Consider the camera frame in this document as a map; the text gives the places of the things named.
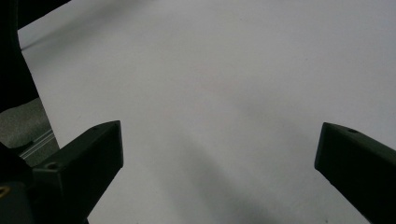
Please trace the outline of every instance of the white surface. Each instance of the white surface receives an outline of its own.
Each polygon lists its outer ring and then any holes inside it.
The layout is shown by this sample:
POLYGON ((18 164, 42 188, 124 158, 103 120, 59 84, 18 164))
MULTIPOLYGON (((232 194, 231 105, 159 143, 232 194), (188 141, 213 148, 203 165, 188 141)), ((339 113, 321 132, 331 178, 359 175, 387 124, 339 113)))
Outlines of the white surface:
POLYGON ((107 223, 367 223, 321 124, 396 147, 396 2, 84 0, 20 31, 60 146, 120 119, 107 223))

